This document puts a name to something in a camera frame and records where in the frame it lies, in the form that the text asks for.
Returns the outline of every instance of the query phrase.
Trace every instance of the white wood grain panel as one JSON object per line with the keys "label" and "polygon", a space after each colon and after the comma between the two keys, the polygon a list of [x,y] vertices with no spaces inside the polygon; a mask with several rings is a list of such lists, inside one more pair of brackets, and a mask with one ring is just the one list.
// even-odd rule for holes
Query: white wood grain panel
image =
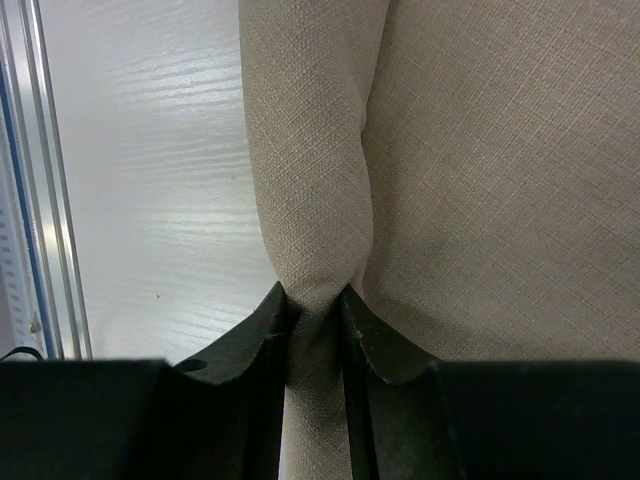
{"label": "white wood grain panel", "polygon": [[41,0],[96,356],[178,361],[275,281],[235,0]]}

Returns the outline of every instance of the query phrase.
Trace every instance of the black cable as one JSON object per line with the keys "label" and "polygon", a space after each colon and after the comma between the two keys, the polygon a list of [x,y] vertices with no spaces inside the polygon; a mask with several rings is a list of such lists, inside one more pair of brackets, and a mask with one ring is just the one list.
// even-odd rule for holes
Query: black cable
{"label": "black cable", "polygon": [[16,355],[18,353],[26,353],[27,355],[31,355],[32,357],[35,357],[36,360],[38,360],[39,362],[44,361],[44,358],[42,357],[42,355],[40,354],[39,351],[37,351],[35,348],[33,347],[16,347],[13,350],[11,350],[9,353],[7,353],[6,355],[4,355],[3,357],[0,357],[0,362],[6,360],[7,358]]}

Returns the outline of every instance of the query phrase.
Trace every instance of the blue stripe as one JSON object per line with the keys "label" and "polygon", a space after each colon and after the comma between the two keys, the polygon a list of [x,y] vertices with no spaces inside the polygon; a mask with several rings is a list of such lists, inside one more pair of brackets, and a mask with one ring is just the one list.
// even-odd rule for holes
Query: blue stripe
{"label": "blue stripe", "polygon": [[20,201],[20,209],[22,210],[22,221],[24,223],[24,231],[27,237],[27,249],[29,252],[29,261],[31,263],[31,271],[33,272],[33,283],[38,300],[38,309],[40,310],[40,321],[42,322],[42,331],[44,333],[44,343],[47,349],[47,356],[55,358],[55,348],[53,335],[51,333],[51,324],[47,316],[47,308],[42,288],[42,281],[38,269],[38,261],[36,259],[35,241],[33,238],[33,230],[31,229],[31,221],[29,218],[29,209],[27,208],[27,197],[22,183],[22,171],[20,170],[20,161],[18,157],[18,143],[16,141],[13,123],[11,122],[11,109],[9,108],[9,97],[6,84],[4,81],[4,69],[0,64],[0,102],[2,102],[2,111],[4,113],[4,123],[7,129],[7,137],[9,139],[9,149],[11,152],[11,160],[13,162],[13,172],[16,180],[18,199]]}

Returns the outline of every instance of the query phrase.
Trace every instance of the woven texture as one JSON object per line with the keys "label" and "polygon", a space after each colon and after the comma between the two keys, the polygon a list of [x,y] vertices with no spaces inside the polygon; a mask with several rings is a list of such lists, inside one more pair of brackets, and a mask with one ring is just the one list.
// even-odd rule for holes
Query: woven texture
{"label": "woven texture", "polygon": [[243,0],[287,478],[350,478],[349,282],[444,359],[640,360],[640,3]]}

